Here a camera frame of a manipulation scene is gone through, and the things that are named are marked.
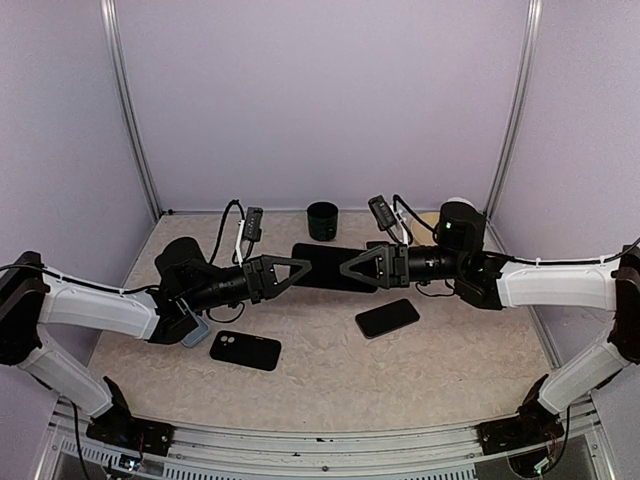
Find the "black phone case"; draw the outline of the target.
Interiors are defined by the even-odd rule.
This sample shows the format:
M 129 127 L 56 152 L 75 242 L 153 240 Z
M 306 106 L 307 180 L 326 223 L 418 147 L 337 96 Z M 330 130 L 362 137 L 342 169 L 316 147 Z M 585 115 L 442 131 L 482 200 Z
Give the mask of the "black phone case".
M 282 351 L 281 342 L 242 332 L 221 330 L 209 351 L 212 360 L 261 371 L 274 371 Z

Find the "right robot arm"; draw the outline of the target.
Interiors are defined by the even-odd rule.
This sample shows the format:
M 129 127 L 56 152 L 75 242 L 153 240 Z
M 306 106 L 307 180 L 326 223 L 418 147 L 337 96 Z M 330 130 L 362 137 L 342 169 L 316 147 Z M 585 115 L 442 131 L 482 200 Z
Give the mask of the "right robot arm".
M 580 260 L 525 260 L 484 250 L 486 217 L 468 201 L 440 207 L 432 246 L 394 238 L 341 264 L 343 276 L 381 289 L 433 280 L 452 282 L 456 296 L 484 310 L 523 306 L 573 306 L 610 311 L 609 332 L 534 387 L 526 410 L 515 416 L 514 438 L 535 442 L 551 415 L 639 361 L 639 247 Z

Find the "pink phone case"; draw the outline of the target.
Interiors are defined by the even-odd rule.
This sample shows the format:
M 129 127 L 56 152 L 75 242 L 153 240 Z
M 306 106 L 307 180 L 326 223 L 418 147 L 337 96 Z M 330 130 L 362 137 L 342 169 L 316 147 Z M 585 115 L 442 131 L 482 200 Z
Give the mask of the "pink phone case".
M 368 241 L 366 242 L 366 249 L 373 249 L 379 246 L 387 245 L 386 241 Z

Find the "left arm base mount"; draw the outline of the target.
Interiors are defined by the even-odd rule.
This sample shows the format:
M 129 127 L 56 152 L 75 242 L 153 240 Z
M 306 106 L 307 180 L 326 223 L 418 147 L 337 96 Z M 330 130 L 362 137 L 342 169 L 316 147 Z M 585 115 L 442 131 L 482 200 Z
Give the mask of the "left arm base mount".
M 86 430 L 88 438 L 105 444 L 166 457 L 175 427 L 171 424 L 137 417 L 92 420 Z

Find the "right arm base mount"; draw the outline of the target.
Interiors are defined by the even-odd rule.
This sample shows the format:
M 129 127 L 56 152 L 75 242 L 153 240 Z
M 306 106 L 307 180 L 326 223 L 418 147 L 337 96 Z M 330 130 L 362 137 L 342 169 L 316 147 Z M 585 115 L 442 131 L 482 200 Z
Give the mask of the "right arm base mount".
M 543 421 L 519 416 L 480 423 L 476 431 L 484 455 L 541 444 L 565 433 L 558 417 Z

